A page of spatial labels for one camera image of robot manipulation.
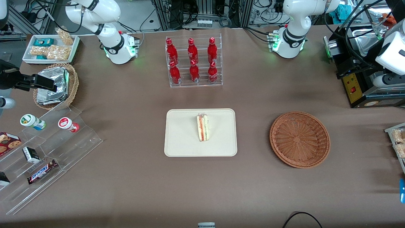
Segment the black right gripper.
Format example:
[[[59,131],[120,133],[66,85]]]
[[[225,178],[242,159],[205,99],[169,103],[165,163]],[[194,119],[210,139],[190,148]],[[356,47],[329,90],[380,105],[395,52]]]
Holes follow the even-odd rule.
[[[22,74],[19,68],[9,62],[0,60],[0,89],[19,89],[29,91],[30,89],[43,89],[57,92],[54,80],[42,75],[32,75],[32,84],[29,80],[31,76]]]

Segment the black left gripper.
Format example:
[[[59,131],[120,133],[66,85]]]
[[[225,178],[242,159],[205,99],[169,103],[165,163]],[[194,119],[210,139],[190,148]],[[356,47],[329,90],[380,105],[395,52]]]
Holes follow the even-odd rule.
[[[357,62],[359,62],[359,70],[354,70],[357,68]],[[351,74],[356,74],[357,79],[368,78],[371,74],[381,71],[381,65],[376,62],[376,57],[364,57],[363,61],[367,62],[369,65],[365,64],[360,58],[356,57],[356,61],[344,61],[337,64],[337,79],[341,80],[346,76]]]

